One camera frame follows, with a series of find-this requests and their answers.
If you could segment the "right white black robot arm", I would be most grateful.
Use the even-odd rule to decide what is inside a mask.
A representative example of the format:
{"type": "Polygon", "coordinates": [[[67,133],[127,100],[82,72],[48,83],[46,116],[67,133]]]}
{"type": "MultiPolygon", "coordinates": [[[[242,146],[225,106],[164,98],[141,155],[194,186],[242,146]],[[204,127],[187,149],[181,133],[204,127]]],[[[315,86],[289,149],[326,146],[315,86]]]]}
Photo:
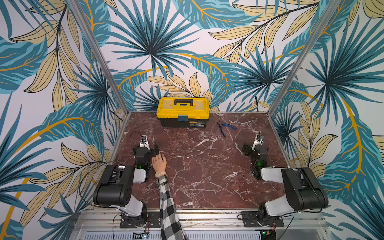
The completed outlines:
{"type": "Polygon", "coordinates": [[[283,184],[282,197],[260,204],[256,213],[243,212],[244,221],[262,227],[282,227],[283,216],[301,211],[320,213],[329,205],[328,197],[310,168],[277,168],[268,166],[269,148],[258,132],[252,145],[244,144],[242,152],[251,158],[253,177],[265,182],[283,184]]]}

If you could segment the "mannequin hand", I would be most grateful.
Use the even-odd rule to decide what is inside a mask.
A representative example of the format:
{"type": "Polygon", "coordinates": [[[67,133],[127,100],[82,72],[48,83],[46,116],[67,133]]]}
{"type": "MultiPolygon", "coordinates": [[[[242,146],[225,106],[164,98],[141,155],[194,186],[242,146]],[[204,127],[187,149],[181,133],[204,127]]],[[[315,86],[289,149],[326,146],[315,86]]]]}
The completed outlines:
{"type": "Polygon", "coordinates": [[[167,167],[167,159],[164,154],[158,154],[152,157],[152,166],[155,172],[165,172],[167,167]]]}

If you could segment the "beige wrist watch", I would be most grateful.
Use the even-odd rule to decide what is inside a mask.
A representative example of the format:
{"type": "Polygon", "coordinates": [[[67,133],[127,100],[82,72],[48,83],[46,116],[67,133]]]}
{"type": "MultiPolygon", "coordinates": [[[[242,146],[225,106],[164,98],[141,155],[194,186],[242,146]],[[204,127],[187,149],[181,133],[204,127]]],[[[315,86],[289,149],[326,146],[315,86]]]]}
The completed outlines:
{"type": "Polygon", "coordinates": [[[158,178],[158,179],[161,176],[164,176],[164,175],[167,175],[167,172],[165,172],[165,171],[158,171],[158,172],[155,173],[155,177],[158,178]]]}

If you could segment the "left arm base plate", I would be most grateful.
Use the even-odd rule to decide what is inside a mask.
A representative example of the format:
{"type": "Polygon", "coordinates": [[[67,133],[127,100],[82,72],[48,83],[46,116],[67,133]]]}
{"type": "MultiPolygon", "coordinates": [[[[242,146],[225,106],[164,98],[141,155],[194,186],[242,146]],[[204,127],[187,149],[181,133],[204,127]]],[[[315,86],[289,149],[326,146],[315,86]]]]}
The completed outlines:
{"type": "Polygon", "coordinates": [[[143,212],[138,217],[128,217],[122,214],[121,229],[160,228],[161,216],[159,211],[143,212]]]}

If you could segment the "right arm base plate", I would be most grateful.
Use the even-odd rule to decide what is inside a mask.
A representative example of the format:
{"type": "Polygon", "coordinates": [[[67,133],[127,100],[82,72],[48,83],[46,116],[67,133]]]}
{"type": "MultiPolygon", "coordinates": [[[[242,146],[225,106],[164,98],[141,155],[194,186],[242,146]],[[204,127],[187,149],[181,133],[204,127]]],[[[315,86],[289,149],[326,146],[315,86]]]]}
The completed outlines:
{"type": "Polygon", "coordinates": [[[259,211],[243,211],[240,213],[240,220],[243,222],[245,228],[280,228],[284,226],[281,216],[271,217],[268,214],[262,214],[259,211]]]}

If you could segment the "checkered sleeve forearm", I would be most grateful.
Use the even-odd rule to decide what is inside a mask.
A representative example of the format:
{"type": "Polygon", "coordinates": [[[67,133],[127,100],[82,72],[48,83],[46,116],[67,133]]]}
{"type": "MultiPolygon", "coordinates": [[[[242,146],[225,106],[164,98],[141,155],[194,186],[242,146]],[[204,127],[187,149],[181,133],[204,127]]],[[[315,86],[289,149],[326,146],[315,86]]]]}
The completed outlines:
{"type": "Polygon", "coordinates": [[[160,228],[162,240],[187,240],[179,221],[175,203],[166,175],[158,178],[160,191],[160,228]]]}

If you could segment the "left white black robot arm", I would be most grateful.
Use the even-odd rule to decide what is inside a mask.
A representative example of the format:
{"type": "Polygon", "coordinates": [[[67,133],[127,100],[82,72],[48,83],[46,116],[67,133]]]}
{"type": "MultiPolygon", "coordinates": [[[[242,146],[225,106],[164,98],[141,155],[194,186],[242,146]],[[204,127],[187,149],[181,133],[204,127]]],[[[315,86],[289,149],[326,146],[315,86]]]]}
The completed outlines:
{"type": "Polygon", "coordinates": [[[135,183],[145,183],[150,178],[151,160],[159,153],[159,147],[150,147],[146,135],[140,135],[139,145],[133,148],[133,165],[108,165],[93,194],[98,207],[117,209],[121,215],[121,228],[146,226],[150,218],[146,204],[133,195],[135,183]]]}

